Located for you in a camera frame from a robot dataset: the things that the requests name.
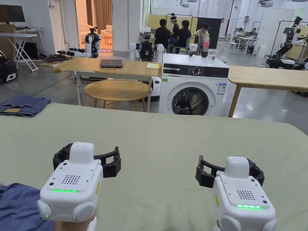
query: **red pipe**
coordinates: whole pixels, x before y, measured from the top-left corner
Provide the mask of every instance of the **red pipe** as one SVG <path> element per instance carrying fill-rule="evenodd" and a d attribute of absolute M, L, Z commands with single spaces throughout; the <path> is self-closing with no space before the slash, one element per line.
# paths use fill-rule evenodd
<path fill-rule="evenodd" d="M 234 0 L 232 1 L 232 6 L 231 6 L 231 11 L 230 11 L 230 16 L 229 16 L 229 19 L 228 19 L 228 22 L 227 22 L 227 27 L 226 27 L 225 37 L 227 36 L 227 32 L 228 32 L 228 28 L 229 28 L 229 23 L 230 23 L 231 13 L 232 13 L 232 9 L 233 9 L 233 3 L 234 3 Z"/>

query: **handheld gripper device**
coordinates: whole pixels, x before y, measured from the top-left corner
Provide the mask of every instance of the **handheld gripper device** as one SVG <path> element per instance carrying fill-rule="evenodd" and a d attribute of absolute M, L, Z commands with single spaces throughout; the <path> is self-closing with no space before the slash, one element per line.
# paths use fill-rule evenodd
<path fill-rule="evenodd" d="M 103 167 L 107 166 L 109 173 L 116 169 L 113 175 L 107 173 L 109 176 L 105 177 L 116 176 L 121 158 L 117 147 L 112 153 L 94 156 L 91 143 L 75 142 L 68 146 L 63 148 L 69 150 L 68 154 L 59 151 L 54 156 L 57 167 L 41 189 L 38 210 L 45 220 L 84 222 L 94 213 L 105 173 Z M 111 156 L 114 161 L 106 164 L 106 158 Z M 96 229 L 96 222 L 95 217 L 88 231 Z"/>
<path fill-rule="evenodd" d="M 203 168 L 211 168 L 211 174 Z M 262 189 L 264 175 L 251 160 L 227 157 L 222 168 L 199 157 L 196 171 L 199 185 L 213 188 L 216 231 L 274 231 L 276 212 Z"/>

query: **washing machine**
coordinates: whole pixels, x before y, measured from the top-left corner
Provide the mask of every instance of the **washing machine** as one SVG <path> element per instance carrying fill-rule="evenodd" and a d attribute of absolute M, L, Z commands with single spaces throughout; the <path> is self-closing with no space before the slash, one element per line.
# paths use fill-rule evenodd
<path fill-rule="evenodd" d="M 218 58 L 164 54 L 159 113 L 219 116 L 229 67 Z"/>

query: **washing machine control panel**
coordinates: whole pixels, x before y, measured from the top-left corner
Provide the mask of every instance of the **washing machine control panel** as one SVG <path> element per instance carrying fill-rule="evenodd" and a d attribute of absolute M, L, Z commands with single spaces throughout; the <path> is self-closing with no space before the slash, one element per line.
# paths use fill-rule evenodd
<path fill-rule="evenodd" d="M 164 63 L 163 74 L 228 78 L 229 68 L 202 67 Z"/>

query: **hand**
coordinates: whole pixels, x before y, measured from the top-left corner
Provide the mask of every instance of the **hand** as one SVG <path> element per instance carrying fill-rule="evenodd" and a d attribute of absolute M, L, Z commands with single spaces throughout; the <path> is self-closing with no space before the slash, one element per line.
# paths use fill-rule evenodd
<path fill-rule="evenodd" d="M 93 213 L 89 220 L 80 223 L 56 221 L 55 231 L 87 231 L 90 222 L 94 220 L 94 218 L 95 214 Z"/>

